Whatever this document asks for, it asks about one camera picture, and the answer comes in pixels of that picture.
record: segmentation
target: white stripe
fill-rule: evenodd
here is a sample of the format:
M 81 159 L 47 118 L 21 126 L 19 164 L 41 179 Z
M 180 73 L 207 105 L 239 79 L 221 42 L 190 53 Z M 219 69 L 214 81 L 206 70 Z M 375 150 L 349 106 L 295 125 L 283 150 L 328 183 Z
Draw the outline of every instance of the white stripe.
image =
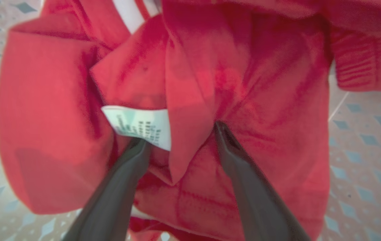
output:
M 151 17 L 154 17 L 159 14 L 158 7 L 154 0 L 143 0 L 144 5 L 146 6 L 147 12 Z
M 123 23 L 131 34 L 144 23 L 144 18 L 134 0 L 113 0 Z
M 334 111 L 331 113 L 331 115 L 329 116 L 328 118 L 328 122 L 331 120 L 331 118 L 333 118 L 333 116 L 336 114 L 336 112 L 339 110 L 339 107 L 343 104 L 343 102 L 345 101 L 345 99 L 347 98 L 349 94 L 349 91 L 347 91 L 344 95 L 344 97 L 341 99 L 341 101 L 339 102 L 339 104 L 337 105 L 337 107 L 334 109 Z

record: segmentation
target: red fabric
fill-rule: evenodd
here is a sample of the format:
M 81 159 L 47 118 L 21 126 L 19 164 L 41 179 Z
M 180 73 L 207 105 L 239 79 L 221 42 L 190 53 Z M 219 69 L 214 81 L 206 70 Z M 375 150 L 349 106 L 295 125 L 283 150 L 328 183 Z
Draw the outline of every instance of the red fabric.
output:
M 111 1 L 48 0 L 10 30 L 0 154 L 33 212 L 81 208 L 126 145 L 101 106 L 167 108 L 171 152 L 154 148 L 134 201 L 161 223 L 136 232 L 244 239 L 212 133 L 222 120 L 316 239 L 329 190 L 328 68 L 334 58 L 345 90 L 381 90 L 381 0 L 213 2 L 164 1 L 130 35 Z

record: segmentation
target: care label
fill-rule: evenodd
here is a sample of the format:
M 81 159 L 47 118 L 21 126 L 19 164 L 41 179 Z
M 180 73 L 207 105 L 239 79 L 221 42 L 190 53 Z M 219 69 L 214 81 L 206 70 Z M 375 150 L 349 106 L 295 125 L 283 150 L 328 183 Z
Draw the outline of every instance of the care label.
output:
M 117 134 L 144 139 L 164 150 L 171 150 L 168 110 L 138 110 L 106 105 L 101 110 Z

